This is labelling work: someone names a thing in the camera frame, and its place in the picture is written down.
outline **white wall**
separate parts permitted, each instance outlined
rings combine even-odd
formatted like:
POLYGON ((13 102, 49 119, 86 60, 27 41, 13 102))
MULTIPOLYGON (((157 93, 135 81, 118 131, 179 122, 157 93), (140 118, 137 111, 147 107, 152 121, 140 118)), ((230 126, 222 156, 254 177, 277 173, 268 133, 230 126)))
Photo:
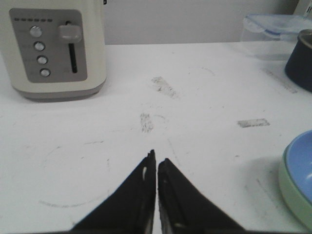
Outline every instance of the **white wall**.
POLYGON ((298 0, 107 0, 106 44, 239 41, 249 13, 292 14, 298 0))

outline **cream toaster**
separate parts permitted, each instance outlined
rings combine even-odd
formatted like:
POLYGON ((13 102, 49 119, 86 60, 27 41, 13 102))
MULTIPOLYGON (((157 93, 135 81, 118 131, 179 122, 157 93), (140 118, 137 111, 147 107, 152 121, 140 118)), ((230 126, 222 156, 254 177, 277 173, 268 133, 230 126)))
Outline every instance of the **cream toaster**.
POLYGON ((102 0, 1 0, 0 49, 26 98, 87 97, 106 80, 102 0))

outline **white countertop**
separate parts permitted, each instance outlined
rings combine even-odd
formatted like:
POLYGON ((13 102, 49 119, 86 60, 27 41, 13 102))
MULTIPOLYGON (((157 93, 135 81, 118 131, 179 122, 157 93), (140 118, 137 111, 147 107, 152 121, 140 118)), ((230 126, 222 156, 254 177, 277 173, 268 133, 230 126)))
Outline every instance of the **white countertop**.
MULTIPOLYGON (((312 128, 312 94, 287 78, 286 61, 240 46, 110 45, 102 90, 56 103, 21 97, 0 59, 0 233, 71 229, 151 149, 245 229, 307 231, 277 171, 312 128), (254 119, 263 126, 237 123, 254 119)), ((154 224, 160 234, 158 204, 154 224)))

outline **gray control panel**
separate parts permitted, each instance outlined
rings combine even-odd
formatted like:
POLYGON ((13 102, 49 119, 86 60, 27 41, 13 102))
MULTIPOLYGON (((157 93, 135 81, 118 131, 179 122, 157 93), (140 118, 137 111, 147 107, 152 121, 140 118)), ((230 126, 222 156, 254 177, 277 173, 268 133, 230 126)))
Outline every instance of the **gray control panel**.
POLYGON ((79 11, 13 8, 10 17, 30 82, 87 79, 79 11))

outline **round button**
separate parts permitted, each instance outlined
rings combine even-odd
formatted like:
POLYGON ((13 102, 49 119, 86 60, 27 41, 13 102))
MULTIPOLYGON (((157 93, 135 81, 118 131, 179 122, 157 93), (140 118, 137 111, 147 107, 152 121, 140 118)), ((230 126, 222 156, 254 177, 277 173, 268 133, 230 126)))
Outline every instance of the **round button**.
POLYGON ((42 68, 40 70, 40 75, 43 77, 48 77, 51 74, 51 71, 47 68, 42 68))
POLYGON ((39 64, 46 64, 48 62, 48 58, 46 56, 40 55, 37 57, 37 62, 39 64))
POLYGON ((41 41, 36 41, 34 43, 34 49, 37 50, 37 51, 42 51, 42 50, 45 49, 45 45, 41 41))
POLYGON ((39 38, 42 35, 42 29, 38 26, 32 26, 29 30, 30 35, 35 38, 39 38))

